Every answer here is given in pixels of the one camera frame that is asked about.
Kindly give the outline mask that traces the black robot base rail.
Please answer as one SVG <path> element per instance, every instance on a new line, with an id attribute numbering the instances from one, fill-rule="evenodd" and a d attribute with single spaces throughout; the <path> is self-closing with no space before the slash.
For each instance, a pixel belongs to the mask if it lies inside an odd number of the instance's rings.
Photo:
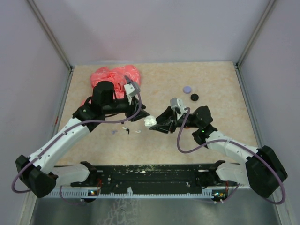
<path id="1" fill-rule="evenodd" d="M 97 187 L 102 194 L 200 194 L 207 187 L 233 186 L 215 172 L 217 164 L 97 165 L 86 181 L 72 187 Z"/>

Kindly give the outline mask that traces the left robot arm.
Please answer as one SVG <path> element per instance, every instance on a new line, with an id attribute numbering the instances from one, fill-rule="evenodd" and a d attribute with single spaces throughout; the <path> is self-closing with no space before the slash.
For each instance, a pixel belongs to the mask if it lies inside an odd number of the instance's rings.
<path id="1" fill-rule="evenodd" d="M 125 95 L 116 98 L 114 84 L 109 81 L 99 82 L 92 95 L 74 113 L 68 123 L 49 142 L 28 157 L 20 155 L 16 161 L 17 176 L 11 189 L 15 193 L 15 183 L 20 180 L 36 197 L 47 196 L 56 186 L 64 186 L 74 182 L 83 182 L 87 186 L 98 180 L 95 168 L 82 162 L 54 171 L 57 162 L 83 137 L 90 134 L 100 124 L 110 124 L 106 120 L 110 115 L 125 114 L 125 119 L 114 123 L 137 121 L 147 117 L 142 104 L 139 85 L 131 79 L 124 85 Z"/>

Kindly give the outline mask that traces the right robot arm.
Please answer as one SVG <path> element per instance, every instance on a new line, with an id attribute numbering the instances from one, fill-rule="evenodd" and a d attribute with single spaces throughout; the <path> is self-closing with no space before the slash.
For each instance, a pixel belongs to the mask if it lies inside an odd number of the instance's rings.
<path id="1" fill-rule="evenodd" d="M 213 118 L 207 106 L 198 107 L 193 113 L 185 108 L 183 114 L 168 107 L 160 116 L 147 116 L 145 126 L 162 133 L 173 133 L 179 128 L 177 146 L 181 153 L 188 154 L 202 147 L 216 150 L 234 160 L 234 163 L 218 161 L 209 174 L 210 182 L 216 186 L 224 181 L 233 181 L 252 188 L 259 196 L 269 198 L 280 188 L 285 198 L 283 182 L 288 175 L 274 150 L 269 146 L 253 147 L 242 144 L 212 126 Z M 196 128 L 192 133 L 197 147 L 188 151 L 180 147 L 184 128 Z"/>

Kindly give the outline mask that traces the white round charging case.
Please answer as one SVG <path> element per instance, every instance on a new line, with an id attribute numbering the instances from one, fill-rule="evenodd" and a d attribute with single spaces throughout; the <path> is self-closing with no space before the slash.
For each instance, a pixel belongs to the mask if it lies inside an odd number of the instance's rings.
<path id="1" fill-rule="evenodd" d="M 150 128 L 150 127 L 152 127 L 156 124 L 157 124 L 157 121 L 156 121 L 156 118 L 154 116 L 149 115 L 149 116 L 144 118 L 145 127 Z"/>

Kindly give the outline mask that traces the black round charging case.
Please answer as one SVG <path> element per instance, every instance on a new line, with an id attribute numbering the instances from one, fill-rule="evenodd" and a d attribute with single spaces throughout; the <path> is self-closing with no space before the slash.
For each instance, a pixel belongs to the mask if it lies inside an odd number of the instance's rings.
<path id="1" fill-rule="evenodd" d="M 191 96 L 190 96 L 190 99 L 192 100 L 192 101 L 198 101 L 199 100 L 199 96 L 197 95 L 197 94 L 192 94 Z"/>

